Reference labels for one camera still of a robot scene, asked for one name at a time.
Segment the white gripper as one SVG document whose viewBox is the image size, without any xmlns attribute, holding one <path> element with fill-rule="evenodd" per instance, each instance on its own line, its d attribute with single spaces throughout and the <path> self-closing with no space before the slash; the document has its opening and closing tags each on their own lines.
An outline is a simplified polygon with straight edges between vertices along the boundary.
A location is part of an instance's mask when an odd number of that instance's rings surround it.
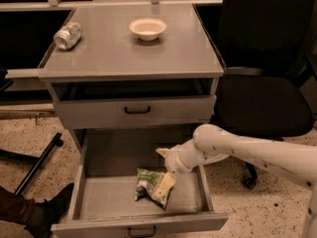
<svg viewBox="0 0 317 238">
<path fill-rule="evenodd" d="M 210 165 L 228 158 L 226 154 L 205 153 L 199 150 L 192 140 L 170 149 L 157 148 L 156 152 L 164 157 L 164 164 L 168 172 L 160 175 L 154 189 L 154 198 L 162 198 L 167 195 L 176 183 L 176 175 L 187 174 L 200 165 Z"/>
</svg>

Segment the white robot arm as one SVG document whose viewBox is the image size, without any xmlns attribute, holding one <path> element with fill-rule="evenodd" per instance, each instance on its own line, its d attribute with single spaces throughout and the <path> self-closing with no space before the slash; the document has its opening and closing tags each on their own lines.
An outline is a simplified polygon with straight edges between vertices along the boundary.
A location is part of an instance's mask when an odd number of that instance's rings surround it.
<svg viewBox="0 0 317 238">
<path fill-rule="evenodd" d="M 172 148 L 158 148 L 175 176 L 230 156 L 311 190 L 302 238 L 317 238 L 317 147 L 232 134 L 218 126 L 198 126 L 192 138 Z"/>
</svg>

